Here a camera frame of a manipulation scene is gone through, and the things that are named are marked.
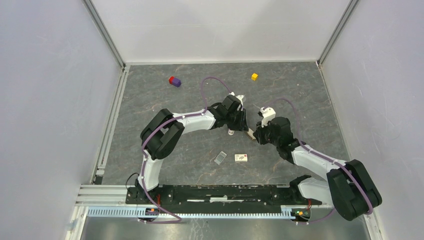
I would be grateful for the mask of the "staple tray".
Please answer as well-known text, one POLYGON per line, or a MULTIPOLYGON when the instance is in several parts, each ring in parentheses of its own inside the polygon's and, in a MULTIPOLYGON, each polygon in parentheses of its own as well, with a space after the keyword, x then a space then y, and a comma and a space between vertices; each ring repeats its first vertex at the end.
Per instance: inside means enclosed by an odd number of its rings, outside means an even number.
POLYGON ((214 159, 214 162, 217 164, 217 165, 220 165, 223 161, 224 161, 224 159, 226 158, 226 156, 227 156, 227 154, 225 153, 225 152, 223 152, 223 151, 221 151, 216 157, 215 157, 215 159, 214 159))

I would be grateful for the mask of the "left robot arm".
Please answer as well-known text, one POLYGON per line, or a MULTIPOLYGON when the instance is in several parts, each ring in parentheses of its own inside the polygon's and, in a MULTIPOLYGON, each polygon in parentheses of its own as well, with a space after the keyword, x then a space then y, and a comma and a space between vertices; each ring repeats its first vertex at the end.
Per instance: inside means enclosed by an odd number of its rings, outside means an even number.
POLYGON ((244 95, 232 92, 222 102, 195 112, 160 110, 140 134, 143 163, 135 184, 138 190, 148 193, 158 187, 163 160, 172 153, 182 135, 223 126, 227 126, 231 135, 248 131, 244 95))

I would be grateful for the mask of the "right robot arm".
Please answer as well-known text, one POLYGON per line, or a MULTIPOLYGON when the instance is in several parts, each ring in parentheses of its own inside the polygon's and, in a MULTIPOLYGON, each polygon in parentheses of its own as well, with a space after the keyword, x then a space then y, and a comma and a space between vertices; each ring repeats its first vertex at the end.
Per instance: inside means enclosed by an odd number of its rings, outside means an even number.
POLYGON ((294 180, 296 192, 332 206, 345 220, 369 215, 382 204, 382 196, 361 161, 336 159, 314 150, 294 137, 288 118, 276 117, 266 124, 258 121, 253 136, 260 145, 275 146, 282 159, 318 175, 321 179, 304 175, 294 180))

